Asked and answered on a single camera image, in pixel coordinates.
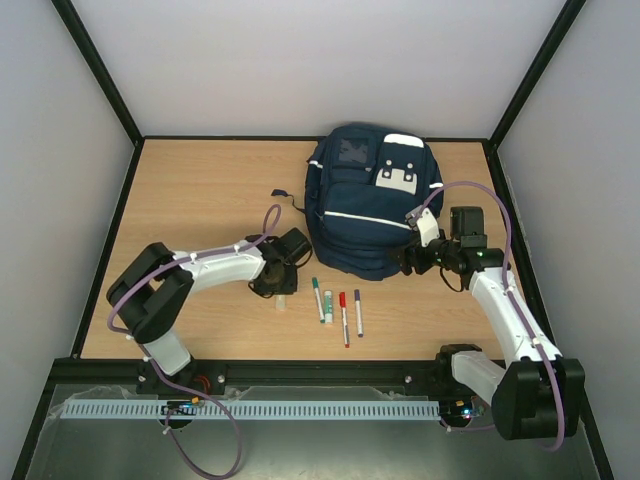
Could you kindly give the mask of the yellow highlighter pen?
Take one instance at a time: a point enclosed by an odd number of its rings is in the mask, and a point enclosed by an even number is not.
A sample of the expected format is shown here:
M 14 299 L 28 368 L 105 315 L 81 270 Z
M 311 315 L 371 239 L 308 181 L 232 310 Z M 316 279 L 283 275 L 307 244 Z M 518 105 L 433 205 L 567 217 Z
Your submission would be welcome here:
M 277 311 L 285 311 L 286 310 L 286 297 L 284 295 L 278 295 L 276 297 L 275 306 Z

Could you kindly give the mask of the navy blue student backpack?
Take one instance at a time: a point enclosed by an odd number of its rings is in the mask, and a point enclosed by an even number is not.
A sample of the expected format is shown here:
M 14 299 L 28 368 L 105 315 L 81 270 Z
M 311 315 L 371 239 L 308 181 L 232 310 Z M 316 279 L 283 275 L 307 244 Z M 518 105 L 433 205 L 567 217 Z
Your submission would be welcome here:
M 401 268 L 392 253 L 413 234 L 407 214 L 444 203 L 438 163 L 424 140 L 389 127 L 335 128 L 309 157 L 304 206 L 310 240 L 324 265 L 368 281 Z

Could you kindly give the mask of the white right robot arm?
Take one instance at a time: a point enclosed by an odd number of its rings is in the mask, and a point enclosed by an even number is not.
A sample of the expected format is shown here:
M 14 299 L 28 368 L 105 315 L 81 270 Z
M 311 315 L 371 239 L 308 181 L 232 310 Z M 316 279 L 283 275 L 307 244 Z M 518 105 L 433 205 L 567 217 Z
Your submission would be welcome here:
M 460 289 L 480 305 L 502 349 L 497 365 L 477 346 L 447 345 L 436 367 L 445 390 L 468 387 L 491 407 L 494 426 L 506 440 L 545 439 L 559 445 L 576 434 L 585 372 L 564 357 L 538 325 L 510 270 L 506 253 L 491 248 L 479 207 L 455 207 L 450 230 L 417 207 L 405 216 L 409 243 L 392 257 L 404 274 L 436 267 L 460 278 Z

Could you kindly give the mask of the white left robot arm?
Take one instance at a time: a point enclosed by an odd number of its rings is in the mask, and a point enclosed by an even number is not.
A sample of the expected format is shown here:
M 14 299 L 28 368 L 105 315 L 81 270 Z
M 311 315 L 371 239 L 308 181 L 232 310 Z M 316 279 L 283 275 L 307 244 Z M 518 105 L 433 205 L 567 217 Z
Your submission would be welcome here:
M 297 228 L 281 237 L 252 235 L 222 248 L 171 251 L 164 243 L 148 245 L 108 289 L 110 329 L 118 316 L 145 355 L 163 374 L 175 376 L 192 356 L 174 329 L 188 297 L 232 282 L 245 282 L 262 298 L 297 291 L 298 262 L 312 251 Z

